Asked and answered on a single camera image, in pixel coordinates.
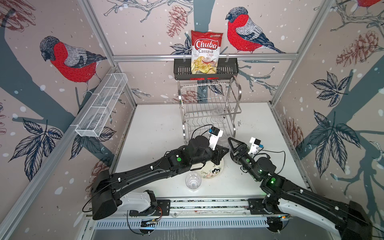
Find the white floral plate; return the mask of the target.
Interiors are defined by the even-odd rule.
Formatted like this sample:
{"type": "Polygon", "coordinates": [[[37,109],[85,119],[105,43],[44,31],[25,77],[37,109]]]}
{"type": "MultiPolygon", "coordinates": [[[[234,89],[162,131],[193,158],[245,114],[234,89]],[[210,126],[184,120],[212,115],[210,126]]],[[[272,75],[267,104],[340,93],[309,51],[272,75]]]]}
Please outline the white floral plate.
{"type": "Polygon", "coordinates": [[[218,165],[214,164],[211,161],[208,161],[202,169],[197,171],[197,173],[202,179],[213,179],[224,170],[224,166],[224,160],[221,160],[218,165]]]}

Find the silver two-tier dish rack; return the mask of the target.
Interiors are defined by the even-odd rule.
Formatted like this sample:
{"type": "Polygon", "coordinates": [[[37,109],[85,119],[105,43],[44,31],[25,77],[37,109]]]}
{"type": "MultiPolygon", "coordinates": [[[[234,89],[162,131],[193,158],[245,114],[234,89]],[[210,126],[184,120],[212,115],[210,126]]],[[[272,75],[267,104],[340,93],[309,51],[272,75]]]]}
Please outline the silver two-tier dish rack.
{"type": "Polygon", "coordinates": [[[237,77],[177,83],[185,143],[199,135],[208,136],[211,127],[224,132],[222,139],[236,136],[235,119],[242,112],[242,88],[237,77]]]}

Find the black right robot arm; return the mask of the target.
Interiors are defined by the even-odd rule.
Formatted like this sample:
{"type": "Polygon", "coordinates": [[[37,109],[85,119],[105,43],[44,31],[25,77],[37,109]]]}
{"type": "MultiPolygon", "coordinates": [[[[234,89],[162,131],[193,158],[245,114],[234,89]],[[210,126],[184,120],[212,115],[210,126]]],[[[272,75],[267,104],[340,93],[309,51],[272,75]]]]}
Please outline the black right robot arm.
{"type": "Polygon", "coordinates": [[[255,161],[246,143],[228,139],[231,158],[240,164],[266,193],[263,205],[267,213],[281,212],[311,222],[339,236],[342,240],[371,240],[373,224],[363,207],[334,201],[308,191],[276,174],[276,166],[269,158],[255,161]]]}

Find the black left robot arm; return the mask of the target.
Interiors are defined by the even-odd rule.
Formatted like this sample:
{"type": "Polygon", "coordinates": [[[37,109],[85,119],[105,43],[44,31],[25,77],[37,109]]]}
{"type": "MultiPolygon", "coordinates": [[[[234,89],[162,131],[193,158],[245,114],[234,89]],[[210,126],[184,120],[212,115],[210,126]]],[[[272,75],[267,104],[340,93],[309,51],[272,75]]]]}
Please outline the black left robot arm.
{"type": "Polygon", "coordinates": [[[193,165],[212,162],[219,164],[230,151],[217,145],[209,147],[209,140],[197,136],[177,149],[168,151],[157,161],[130,171],[110,174],[104,170],[98,174],[91,187],[93,220],[101,220],[114,214],[123,204],[121,198],[129,192],[149,183],[193,171],[193,165]]]}

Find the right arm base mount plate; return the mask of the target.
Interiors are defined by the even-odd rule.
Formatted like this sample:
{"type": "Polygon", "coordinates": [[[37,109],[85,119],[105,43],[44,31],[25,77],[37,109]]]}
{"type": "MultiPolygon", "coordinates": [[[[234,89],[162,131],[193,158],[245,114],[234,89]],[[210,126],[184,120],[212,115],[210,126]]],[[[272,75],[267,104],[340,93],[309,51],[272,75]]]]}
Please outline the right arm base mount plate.
{"type": "Polygon", "coordinates": [[[276,200],[266,199],[248,199],[248,210],[252,215],[288,215],[283,213],[279,208],[279,202],[276,200]]]}

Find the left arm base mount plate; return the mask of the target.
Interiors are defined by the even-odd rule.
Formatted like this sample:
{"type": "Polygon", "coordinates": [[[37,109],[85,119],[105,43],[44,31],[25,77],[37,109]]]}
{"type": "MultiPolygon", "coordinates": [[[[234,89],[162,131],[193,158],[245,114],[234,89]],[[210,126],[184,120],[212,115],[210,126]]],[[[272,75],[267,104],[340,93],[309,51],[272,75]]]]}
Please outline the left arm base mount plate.
{"type": "Polygon", "coordinates": [[[160,216],[169,216],[171,208],[170,200],[157,200],[157,203],[151,205],[148,209],[143,212],[138,212],[134,210],[129,211],[130,217],[160,217],[160,216]]]}

